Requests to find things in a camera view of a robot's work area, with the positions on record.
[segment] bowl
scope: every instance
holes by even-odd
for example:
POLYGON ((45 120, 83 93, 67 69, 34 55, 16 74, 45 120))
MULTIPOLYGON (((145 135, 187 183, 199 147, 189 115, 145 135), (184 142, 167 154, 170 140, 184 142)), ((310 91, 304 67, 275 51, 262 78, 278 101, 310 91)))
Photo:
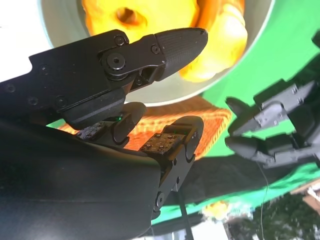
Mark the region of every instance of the bowl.
MULTIPOLYGON (((0 35, 7 30, 4 36, 8 43, 3 49, 0 73, 0 82, 19 76, 31 70, 28 56, 56 48, 89 37, 85 25, 85 12, 81 0, 17 0, 7 1, 7 24, 0 28, 0 35), (14 16, 19 15, 24 21, 17 21, 14 16)), ((246 57, 263 32, 275 0, 246 0, 245 24, 248 32, 247 46, 242 58, 246 57)), ((178 73, 152 85, 131 92, 127 95, 128 102, 142 102, 147 107, 173 104, 196 96, 220 81, 232 68, 216 74, 212 79, 193 83, 183 80, 178 73)))

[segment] black cloth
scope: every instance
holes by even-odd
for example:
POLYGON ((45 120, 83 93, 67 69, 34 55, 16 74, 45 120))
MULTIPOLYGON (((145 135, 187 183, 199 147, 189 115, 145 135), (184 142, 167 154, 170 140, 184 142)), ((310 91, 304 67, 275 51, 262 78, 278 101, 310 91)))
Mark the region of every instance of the black cloth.
MULTIPOLYGON (((269 184, 288 175, 298 164, 263 169, 269 184)), ((185 203, 200 203, 210 198, 242 191, 253 191, 266 185, 256 162, 238 155, 204 157, 194 162, 182 191, 185 203)), ((164 205, 179 205, 170 194, 164 205)))

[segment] foliage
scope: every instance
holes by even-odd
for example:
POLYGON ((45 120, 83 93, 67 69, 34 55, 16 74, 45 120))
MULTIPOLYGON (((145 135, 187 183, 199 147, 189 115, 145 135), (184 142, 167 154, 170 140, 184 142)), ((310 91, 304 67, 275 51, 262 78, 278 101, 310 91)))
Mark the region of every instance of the foliage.
MULTIPOLYGON (((302 201, 302 195, 286 194, 263 205, 264 240, 320 240, 320 216, 302 201)), ((252 240, 257 234, 262 238, 261 207, 253 213, 253 221, 244 219, 231 224, 235 240, 252 240)))

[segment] wicker basket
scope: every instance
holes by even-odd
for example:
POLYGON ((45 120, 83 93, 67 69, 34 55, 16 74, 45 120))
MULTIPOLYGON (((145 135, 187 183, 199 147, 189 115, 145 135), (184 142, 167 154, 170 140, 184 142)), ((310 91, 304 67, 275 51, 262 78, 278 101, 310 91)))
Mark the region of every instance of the wicker basket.
MULTIPOLYGON (((228 109, 213 106, 199 96, 170 105, 148 107, 146 114, 128 135, 130 141, 125 148, 139 150, 153 134, 160 133, 165 125, 170 125, 187 115, 199 116, 204 121, 203 135, 195 151, 196 160, 202 158, 215 144, 221 133, 227 128, 232 116, 228 109)), ((72 134, 77 133, 67 124, 59 129, 72 134)))

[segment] cable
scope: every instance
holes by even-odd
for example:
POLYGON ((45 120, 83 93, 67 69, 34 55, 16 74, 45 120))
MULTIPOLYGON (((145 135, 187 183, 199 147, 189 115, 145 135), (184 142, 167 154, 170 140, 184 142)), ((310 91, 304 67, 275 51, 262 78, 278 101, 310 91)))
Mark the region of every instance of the cable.
POLYGON ((266 196, 268 194, 268 190, 269 190, 269 182, 268 182, 268 179, 267 179, 264 171, 262 170, 260 164, 258 162, 256 162, 256 164, 258 165, 258 167, 259 167, 259 169, 265 179, 265 183, 266 183, 265 193, 264 193, 262 203, 261 203, 261 214, 260 214, 261 235, 262 235, 262 240, 265 240, 264 225, 263 225, 262 217, 263 217, 263 212, 264 212, 264 202, 265 202, 266 196))

